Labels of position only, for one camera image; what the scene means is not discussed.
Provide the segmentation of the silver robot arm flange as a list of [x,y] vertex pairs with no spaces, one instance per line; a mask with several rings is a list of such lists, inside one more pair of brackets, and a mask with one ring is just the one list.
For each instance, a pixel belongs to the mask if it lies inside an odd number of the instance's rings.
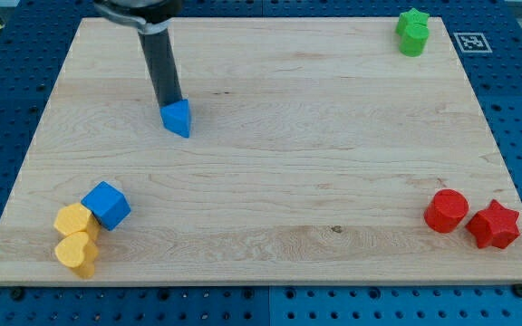
[[158,34],[169,27],[183,0],[93,0],[97,12],[107,20],[135,28],[140,34]]

